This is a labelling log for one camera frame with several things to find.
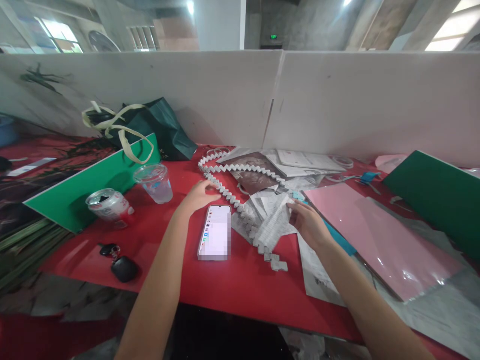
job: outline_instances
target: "bundle of stems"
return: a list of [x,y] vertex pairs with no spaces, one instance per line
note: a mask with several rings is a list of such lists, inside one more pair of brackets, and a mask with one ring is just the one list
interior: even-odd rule
[[0,237],[0,295],[33,276],[74,234],[44,218]]

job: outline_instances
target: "smartphone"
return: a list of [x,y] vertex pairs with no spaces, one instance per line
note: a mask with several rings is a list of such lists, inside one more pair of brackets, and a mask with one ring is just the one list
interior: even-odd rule
[[230,257],[232,208],[212,205],[206,212],[205,226],[198,246],[198,260],[225,261]]

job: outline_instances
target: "hand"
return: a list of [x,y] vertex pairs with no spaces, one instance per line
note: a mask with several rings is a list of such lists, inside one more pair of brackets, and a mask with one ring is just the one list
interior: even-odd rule
[[222,197],[222,195],[220,194],[207,195],[207,188],[216,189],[217,187],[209,180],[198,182],[198,184],[191,188],[190,192],[188,193],[186,198],[183,199],[178,208],[185,209],[190,214],[193,214],[197,210],[204,208],[211,202],[218,200]]
[[292,209],[290,224],[300,232],[306,243],[317,252],[323,245],[334,242],[321,216],[312,207],[301,201],[294,201],[294,204],[287,204]]

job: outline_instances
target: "red tabletop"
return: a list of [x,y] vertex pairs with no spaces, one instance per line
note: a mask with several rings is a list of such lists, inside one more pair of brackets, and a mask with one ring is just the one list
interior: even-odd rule
[[[192,186],[203,180],[198,162],[206,150],[198,148],[192,161],[163,162],[168,167],[173,199],[166,204],[156,204],[138,185],[125,197],[135,209],[136,223],[123,230],[112,230],[100,220],[82,234],[62,246],[42,266],[42,271],[103,286],[139,292],[169,221]],[[362,174],[372,170],[362,163],[355,163],[355,171]],[[237,181],[229,173],[215,175],[244,203],[248,197],[237,189]],[[393,196],[380,182],[375,186],[377,195],[369,186],[349,180],[348,184],[359,193],[375,198],[405,217],[411,213],[388,204]],[[215,204],[227,204],[222,198]],[[231,232],[231,258],[228,261],[199,261],[197,250],[202,235],[207,208],[190,219],[188,239],[183,263],[180,301],[242,317],[275,323],[287,327],[311,331],[363,343],[350,312],[342,306],[307,296],[297,235],[280,239],[275,253],[288,263],[288,272],[275,272],[270,263],[258,254],[235,231]],[[121,283],[110,271],[111,260],[99,255],[98,243],[115,243],[121,247],[121,255],[132,258],[140,267],[137,279]],[[461,359],[462,356],[420,335],[426,346],[438,359]]]

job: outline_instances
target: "keychain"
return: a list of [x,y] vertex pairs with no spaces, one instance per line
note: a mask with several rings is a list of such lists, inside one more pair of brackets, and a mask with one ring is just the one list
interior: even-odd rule
[[113,262],[111,264],[111,271],[120,280],[122,283],[128,283],[135,279],[137,273],[139,272],[139,267],[132,259],[127,256],[119,256],[120,246],[116,244],[103,245],[98,244],[101,247],[100,255],[104,257],[111,256]]

